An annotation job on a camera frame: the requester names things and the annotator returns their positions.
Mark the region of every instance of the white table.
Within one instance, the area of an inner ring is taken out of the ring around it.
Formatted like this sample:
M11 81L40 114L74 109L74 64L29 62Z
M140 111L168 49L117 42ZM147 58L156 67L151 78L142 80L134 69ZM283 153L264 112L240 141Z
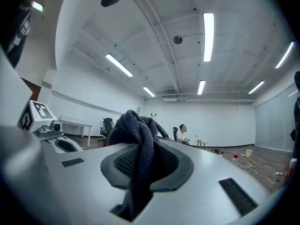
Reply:
M65 124L70 124L70 125L82 127L81 137L83 137L84 127L88 127L89 128L88 147L89 147L89 145L90 145L90 128L93 126L90 122L85 121L85 120L81 120L81 119L71 118L71 117L68 117L68 116L61 116L60 122L61 122L61 126L62 126L63 123L65 123Z

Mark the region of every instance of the ceiling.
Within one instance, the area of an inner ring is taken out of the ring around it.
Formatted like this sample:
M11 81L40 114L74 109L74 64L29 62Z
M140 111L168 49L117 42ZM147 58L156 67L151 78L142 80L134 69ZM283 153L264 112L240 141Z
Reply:
M181 100L253 101L297 57L293 49L274 69L294 37L271 0L120 0L106 8L97 2L73 52L141 97L149 97L147 86L156 96ZM203 13L215 18L210 62L203 62ZM180 45L173 42L176 35L183 37ZM108 53L134 76L107 60ZM198 96L200 80L206 84ZM261 80L265 84L249 95Z

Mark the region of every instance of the floor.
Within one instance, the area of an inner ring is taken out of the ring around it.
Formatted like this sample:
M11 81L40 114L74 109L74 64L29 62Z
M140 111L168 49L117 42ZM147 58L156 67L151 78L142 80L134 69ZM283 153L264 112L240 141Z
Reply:
M91 137L90 138L90 146L88 146L88 138L87 137L81 137L80 135L72 135L72 134L64 134L69 139L72 139L73 141L77 142L79 146L81 146L84 150L91 150L96 148L102 148L104 141L98 142L98 140L101 140L101 137Z
M250 158L245 158L240 154L245 154L246 149L252 149L252 154ZM282 175L272 175L275 172L282 172L284 168L290 162L292 153L291 152L282 152L260 147L231 147L231 148L219 148L220 151L223 151L221 155L226 158L228 161L236 163L238 167L247 166L247 162L257 168L257 172L260 175L255 173L255 168L251 167L252 171L249 171L249 174L257 179L270 193L275 192L278 188L283 186L284 180ZM233 155L237 154L238 159L233 160Z

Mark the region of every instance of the desk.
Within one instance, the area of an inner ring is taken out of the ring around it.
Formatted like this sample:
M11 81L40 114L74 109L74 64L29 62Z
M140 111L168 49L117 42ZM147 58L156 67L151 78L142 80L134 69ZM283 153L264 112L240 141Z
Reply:
M83 137L84 127L88 127L89 128L88 147L89 147L89 145L90 145L90 128L93 126L91 123L89 123L88 121L85 121L85 120L71 118L71 117L67 117L67 116L61 116L60 122L61 122L61 126L63 123L65 123L65 124L82 127L81 137Z
M201 145L202 145L202 143L203 143L203 146L204 146L204 150L206 150L206 147L205 147L205 144L206 143L208 143L208 142L205 142L205 141L195 141L195 142L197 142L198 144L197 144L197 147L199 146L199 143L200 143L200 147L201 147Z

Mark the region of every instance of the white shirt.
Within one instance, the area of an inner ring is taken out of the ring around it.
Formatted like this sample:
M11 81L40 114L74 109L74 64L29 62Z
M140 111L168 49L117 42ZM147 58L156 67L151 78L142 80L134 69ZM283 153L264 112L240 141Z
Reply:
M176 133L177 139L183 139L185 140L187 138L186 133L182 133L180 130L177 131Z

